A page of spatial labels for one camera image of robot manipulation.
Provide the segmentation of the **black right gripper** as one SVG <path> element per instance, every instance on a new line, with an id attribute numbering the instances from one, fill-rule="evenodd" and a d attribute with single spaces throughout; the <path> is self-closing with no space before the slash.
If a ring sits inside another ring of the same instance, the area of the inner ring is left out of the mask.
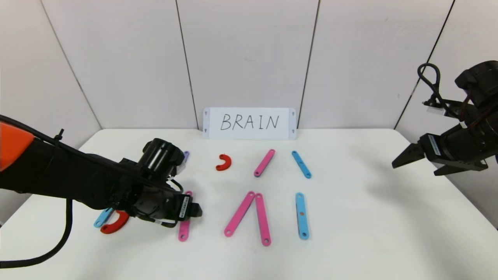
<path id="1" fill-rule="evenodd" d="M 441 135 L 427 133 L 421 136 L 419 143 L 411 143 L 391 165 L 396 169 L 425 156 L 430 162 L 442 165 L 434 171 L 435 176 L 488 169 L 488 143 L 483 136 L 459 125 Z"/>

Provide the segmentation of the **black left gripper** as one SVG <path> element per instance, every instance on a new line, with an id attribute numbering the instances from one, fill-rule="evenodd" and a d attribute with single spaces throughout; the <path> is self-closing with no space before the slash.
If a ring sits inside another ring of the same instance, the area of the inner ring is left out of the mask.
<path id="1" fill-rule="evenodd" d="M 146 220 L 153 223 L 177 223 L 189 217 L 201 217 L 203 211 L 193 203 L 191 195 L 183 194 L 170 186 L 146 187 Z"/>

